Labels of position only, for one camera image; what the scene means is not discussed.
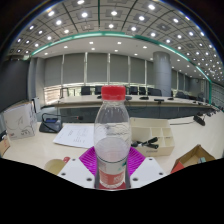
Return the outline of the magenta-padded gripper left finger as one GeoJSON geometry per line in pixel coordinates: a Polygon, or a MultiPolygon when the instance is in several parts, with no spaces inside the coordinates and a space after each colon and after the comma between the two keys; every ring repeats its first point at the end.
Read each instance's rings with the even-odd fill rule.
{"type": "Polygon", "coordinates": [[[97,170],[95,149],[91,147],[79,158],[70,159],[58,176],[78,186],[94,189],[97,170]]]}

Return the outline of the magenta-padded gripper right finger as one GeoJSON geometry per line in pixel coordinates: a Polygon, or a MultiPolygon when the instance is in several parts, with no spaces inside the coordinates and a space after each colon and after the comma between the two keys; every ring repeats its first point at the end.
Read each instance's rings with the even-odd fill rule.
{"type": "Polygon", "coordinates": [[[145,157],[131,147],[126,165],[126,187],[140,188],[166,176],[153,157],[145,157]]]}

